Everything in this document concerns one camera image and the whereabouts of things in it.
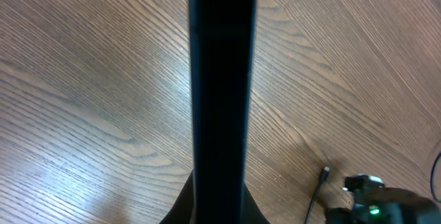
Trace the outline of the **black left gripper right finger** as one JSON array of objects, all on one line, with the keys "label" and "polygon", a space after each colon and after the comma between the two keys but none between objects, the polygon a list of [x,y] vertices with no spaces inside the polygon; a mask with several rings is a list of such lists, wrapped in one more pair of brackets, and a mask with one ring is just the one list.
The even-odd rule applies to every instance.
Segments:
[{"label": "black left gripper right finger", "polygon": [[242,224],[269,224],[247,186],[243,186]]}]

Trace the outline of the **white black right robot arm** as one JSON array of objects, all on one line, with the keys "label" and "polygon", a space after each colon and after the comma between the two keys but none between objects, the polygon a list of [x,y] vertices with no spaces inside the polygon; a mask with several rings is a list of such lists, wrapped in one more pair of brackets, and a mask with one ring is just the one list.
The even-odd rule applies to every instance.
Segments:
[{"label": "white black right robot arm", "polygon": [[409,190],[379,187],[353,191],[351,209],[325,211],[326,224],[440,224],[440,208]]}]

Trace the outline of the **blue Samsung Galaxy smartphone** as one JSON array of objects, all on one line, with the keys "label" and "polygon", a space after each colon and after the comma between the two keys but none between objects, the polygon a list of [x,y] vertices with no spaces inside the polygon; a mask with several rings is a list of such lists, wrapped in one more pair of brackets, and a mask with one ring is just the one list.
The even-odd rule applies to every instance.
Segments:
[{"label": "blue Samsung Galaxy smartphone", "polygon": [[189,0],[196,223],[240,223],[256,0]]}]

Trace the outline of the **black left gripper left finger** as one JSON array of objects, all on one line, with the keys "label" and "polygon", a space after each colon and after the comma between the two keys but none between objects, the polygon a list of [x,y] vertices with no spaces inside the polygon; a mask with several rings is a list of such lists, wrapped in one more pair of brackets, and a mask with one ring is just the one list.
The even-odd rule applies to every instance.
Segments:
[{"label": "black left gripper left finger", "polygon": [[193,179],[193,172],[191,172],[171,210],[160,224],[191,224],[194,222],[192,219],[194,213]]}]

